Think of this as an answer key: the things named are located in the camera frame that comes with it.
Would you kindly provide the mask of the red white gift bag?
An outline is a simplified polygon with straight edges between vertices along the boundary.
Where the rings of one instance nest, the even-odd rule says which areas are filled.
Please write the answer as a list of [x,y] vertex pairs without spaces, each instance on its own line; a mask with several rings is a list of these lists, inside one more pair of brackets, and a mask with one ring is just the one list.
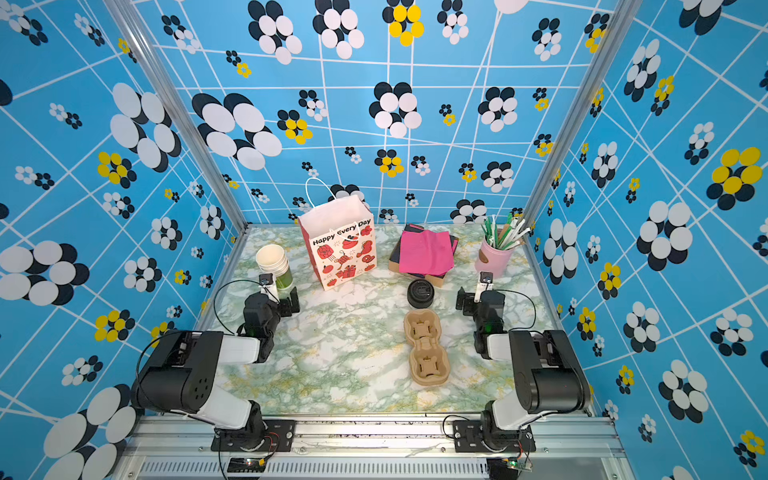
[[298,224],[313,271],[330,290],[377,267],[375,222],[370,209],[355,196],[316,204],[304,185],[310,210]]

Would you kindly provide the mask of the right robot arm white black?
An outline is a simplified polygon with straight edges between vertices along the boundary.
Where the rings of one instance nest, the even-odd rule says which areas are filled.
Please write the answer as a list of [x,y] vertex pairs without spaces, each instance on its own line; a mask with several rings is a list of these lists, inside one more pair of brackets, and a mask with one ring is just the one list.
[[590,391],[567,334],[562,330],[504,328],[505,293],[461,288],[456,309],[470,316],[476,352],[511,366],[514,391],[489,402],[482,412],[486,436],[506,438],[553,414],[587,407]]

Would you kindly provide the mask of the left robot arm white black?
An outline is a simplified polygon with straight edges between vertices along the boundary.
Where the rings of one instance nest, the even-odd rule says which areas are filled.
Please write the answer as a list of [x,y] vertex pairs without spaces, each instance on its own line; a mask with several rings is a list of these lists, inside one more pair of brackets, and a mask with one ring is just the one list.
[[214,426],[221,435],[261,441],[266,435],[261,407],[217,386],[216,373],[224,365],[266,362],[280,321],[299,312],[295,288],[285,298],[263,290],[246,298],[244,322],[235,334],[173,330],[161,335],[150,358],[137,369],[133,405],[185,414]]

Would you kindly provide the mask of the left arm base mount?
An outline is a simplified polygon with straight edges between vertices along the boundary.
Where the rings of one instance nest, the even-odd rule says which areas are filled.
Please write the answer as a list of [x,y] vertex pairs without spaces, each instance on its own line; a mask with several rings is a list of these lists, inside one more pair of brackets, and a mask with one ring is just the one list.
[[295,437],[295,420],[276,418],[257,420],[238,430],[214,429],[213,452],[289,452]]

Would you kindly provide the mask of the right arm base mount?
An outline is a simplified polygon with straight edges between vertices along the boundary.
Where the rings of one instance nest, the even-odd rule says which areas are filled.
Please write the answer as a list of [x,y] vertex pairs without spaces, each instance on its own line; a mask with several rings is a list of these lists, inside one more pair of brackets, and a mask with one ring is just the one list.
[[490,422],[453,419],[449,435],[457,453],[509,453],[515,456],[536,451],[530,428],[506,431],[493,427]]

